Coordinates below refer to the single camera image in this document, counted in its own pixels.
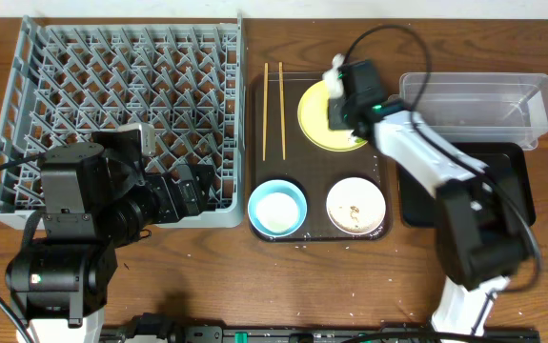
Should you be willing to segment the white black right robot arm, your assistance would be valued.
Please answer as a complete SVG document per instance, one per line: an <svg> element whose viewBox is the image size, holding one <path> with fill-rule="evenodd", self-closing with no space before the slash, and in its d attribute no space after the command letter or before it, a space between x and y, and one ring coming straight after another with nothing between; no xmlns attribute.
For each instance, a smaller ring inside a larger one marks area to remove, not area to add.
<svg viewBox="0 0 548 343"><path fill-rule="evenodd" d="M519 265L534 259L541 266L517 177L457 149L422 120L415 103L390 100L372 62L338 54L322 79L330 129L371 141L435 202L436 253L446 281L432 328L482 337L497 297L512 292Z"/></svg>

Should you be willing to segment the white pink bowl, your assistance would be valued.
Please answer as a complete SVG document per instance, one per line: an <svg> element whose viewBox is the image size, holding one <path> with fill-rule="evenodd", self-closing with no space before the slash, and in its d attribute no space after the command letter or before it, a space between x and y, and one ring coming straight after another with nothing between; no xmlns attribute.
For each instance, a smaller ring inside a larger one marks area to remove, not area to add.
<svg viewBox="0 0 548 343"><path fill-rule="evenodd" d="M380 188L361 177L336 182L326 198L326 213L341 231L362 235L377 230L386 216L386 200Z"/></svg>

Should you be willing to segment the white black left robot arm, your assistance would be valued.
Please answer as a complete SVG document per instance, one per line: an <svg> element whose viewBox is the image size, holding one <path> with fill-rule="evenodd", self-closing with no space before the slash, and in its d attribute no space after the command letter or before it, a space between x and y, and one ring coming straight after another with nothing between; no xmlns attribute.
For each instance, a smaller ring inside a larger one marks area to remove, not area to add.
<svg viewBox="0 0 548 343"><path fill-rule="evenodd" d="M20 341L95 342L101 333L115 251L207 208L213 166L181 163L147 173L154 131L95 132L38 159L45 207L26 222L6 270Z"/></svg>

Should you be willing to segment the white napkin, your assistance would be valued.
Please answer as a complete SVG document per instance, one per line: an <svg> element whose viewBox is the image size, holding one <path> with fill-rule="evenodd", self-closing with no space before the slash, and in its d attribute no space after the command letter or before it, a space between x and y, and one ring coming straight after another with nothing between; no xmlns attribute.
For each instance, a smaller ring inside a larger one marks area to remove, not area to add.
<svg viewBox="0 0 548 343"><path fill-rule="evenodd" d="M337 54L332 60L332 67L322 74L322 80L325 83L330 99L338 99L344 95L344 86L340 71L344 58L343 54Z"/></svg>

